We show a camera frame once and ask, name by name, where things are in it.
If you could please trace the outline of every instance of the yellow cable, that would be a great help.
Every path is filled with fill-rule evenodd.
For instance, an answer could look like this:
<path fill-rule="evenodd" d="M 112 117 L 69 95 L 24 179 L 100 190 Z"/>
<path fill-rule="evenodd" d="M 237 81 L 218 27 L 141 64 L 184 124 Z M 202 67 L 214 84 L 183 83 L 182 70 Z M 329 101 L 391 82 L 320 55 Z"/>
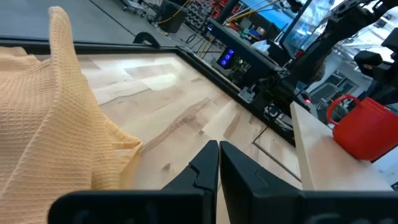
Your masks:
<path fill-rule="evenodd" d="M 187 0 L 187 1 L 180 7 L 180 9 L 179 9 L 177 12 L 174 13 L 174 15 L 170 16 L 168 19 L 165 19 L 165 20 L 163 20 L 163 21 L 158 22 L 158 24 L 161 24 L 161 23 L 164 23 L 164 22 L 167 22 L 167 21 L 173 19 L 173 17 L 174 17 L 175 15 L 177 15 L 177 13 L 179 13 L 179 12 L 184 8 L 184 6 L 185 6 L 186 4 L 188 4 L 188 2 L 190 2 L 190 1 L 191 1 L 191 0 Z"/>
<path fill-rule="evenodd" d="M 265 8 L 265 7 L 268 7 L 268 6 L 271 6 L 271 5 L 273 5 L 273 4 L 276 4 L 276 3 L 278 3 L 279 1 L 280 1 L 280 0 L 276 0 L 276 1 L 273 1 L 273 2 L 271 2 L 271 3 L 269 3 L 269 4 L 266 4 L 265 6 L 261 6 L 261 7 L 257 8 L 257 9 L 253 9 L 253 10 L 251 10 L 251 11 L 249 11 L 249 12 L 245 12 L 244 14 L 241 14 L 241 15 L 239 15 L 239 16 L 236 16 L 236 17 L 233 17 L 233 18 L 228 19 L 226 22 L 235 21 L 236 19 L 242 18 L 242 17 L 244 17 L 244 16 L 246 16 L 246 15 L 250 15 L 250 14 L 252 14 L 252 13 L 254 13 L 254 12 L 257 12 L 257 11 L 260 10 L 260 9 L 263 9 L 263 8 Z"/>

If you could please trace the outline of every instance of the orange towel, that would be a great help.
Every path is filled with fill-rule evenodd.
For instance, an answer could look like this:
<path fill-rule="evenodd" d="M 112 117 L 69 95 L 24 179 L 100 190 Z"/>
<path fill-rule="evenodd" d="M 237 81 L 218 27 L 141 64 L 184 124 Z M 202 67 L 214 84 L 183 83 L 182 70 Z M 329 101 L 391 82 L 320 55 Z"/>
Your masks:
<path fill-rule="evenodd" d="M 126 188 L 138 162 L 142 141 L 102 114 L 59 7 L 50 46 L 43 62 L 0 48 L 0 223 L 45 223 L 65 193 Z"/>

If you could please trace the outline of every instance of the metal frame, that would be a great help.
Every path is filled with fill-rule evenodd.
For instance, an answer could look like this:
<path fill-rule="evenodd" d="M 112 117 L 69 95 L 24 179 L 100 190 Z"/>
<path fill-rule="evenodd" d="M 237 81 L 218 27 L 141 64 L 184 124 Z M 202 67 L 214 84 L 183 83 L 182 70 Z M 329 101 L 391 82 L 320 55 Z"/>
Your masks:
<path fill-rule="evenodd" d="M 47 39 L 28 39 L 18 37 L 0 36 L 0 46 L 3 47 L 23 47 L 28 54 L 49 55 L 50 44 Z M 256 118 L 274 130 L 291 145 L 295 146 L 294 135 L 292 131 L 282 129 L 274 119 L 266 118 L 262 110 L 254 105 L 246 103 L 238 96 L 238 91 L 232 85 L 225 81 L 214 69 L 207 65 L 196 55 L 183 47 L 162 47 L 153 48 L 150 45 L 143 44 L 109 44 L 102 42 L 74 42 L 76 54 L 176 54 L 194 69 L 198 70 L 207 79 L 213 82 L 218 88 L 222 89 L 232 99 L 250 111 Z"/>

